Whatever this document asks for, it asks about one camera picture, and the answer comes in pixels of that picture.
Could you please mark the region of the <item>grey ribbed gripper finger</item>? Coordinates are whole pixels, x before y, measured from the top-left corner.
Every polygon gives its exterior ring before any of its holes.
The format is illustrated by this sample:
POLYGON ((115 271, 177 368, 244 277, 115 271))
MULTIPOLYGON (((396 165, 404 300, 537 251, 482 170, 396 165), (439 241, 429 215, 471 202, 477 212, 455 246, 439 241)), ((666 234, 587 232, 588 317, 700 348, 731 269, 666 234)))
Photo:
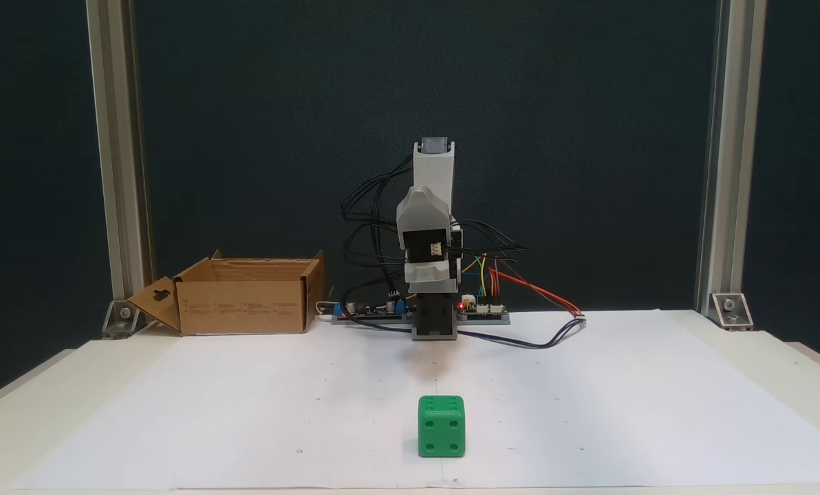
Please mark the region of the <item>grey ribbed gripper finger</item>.
POLYGON ((410 187, 396 207, 396 226, 401 234, 451 229, 450 206, 428 187, 410 187))

